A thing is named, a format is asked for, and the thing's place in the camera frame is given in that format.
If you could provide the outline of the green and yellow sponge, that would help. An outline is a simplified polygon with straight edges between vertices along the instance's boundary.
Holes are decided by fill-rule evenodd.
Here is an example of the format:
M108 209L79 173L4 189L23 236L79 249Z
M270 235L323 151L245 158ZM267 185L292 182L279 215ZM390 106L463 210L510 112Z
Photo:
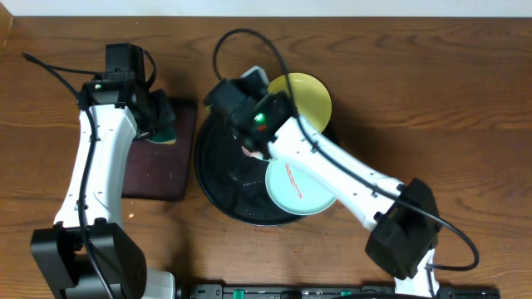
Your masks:
M170 126L165 127L161 130L157 130L153 135L148 138L151 143L158 145L173 145L176 142L176 139L176 132Z

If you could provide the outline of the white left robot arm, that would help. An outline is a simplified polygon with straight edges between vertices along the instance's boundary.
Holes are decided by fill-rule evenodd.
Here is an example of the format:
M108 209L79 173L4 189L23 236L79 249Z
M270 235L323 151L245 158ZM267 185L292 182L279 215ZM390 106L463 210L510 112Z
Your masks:
M151 86L151 55L130 43L106 45L106 69L76 90L80 141L71 182L51 228L34 230L31 252L55 298L177 298L171 272L150 269L122 227L121 199L133 142L172 145L175 113Z

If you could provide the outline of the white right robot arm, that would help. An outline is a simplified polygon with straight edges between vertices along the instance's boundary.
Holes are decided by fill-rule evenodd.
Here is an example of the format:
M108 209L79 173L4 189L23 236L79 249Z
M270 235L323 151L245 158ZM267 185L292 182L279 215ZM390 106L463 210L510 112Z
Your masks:
M307 216L341 203L370 233L367 255L394 278L397 293L437 296L432 191L419 179L404 184L370 168L327 138L332 100L321 81L303 73L270 80L255 66L220 81L205 104L235 150L259 162L277 208Z

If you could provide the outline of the mint green plate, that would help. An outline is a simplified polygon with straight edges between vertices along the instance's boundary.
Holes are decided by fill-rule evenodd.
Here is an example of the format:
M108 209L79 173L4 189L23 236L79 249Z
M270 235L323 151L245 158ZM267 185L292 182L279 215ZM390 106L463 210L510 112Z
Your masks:
M250 158L258 159L261 161L271 160L271 156L269 155L268 151L264 151L264 150L251 151L250 149L247 149L244 146L241 147L241 150L244 152L246 156Z
M321 213L336 202L334 195L312 177L282 161L268 164L265 183L272 201L295 215Z

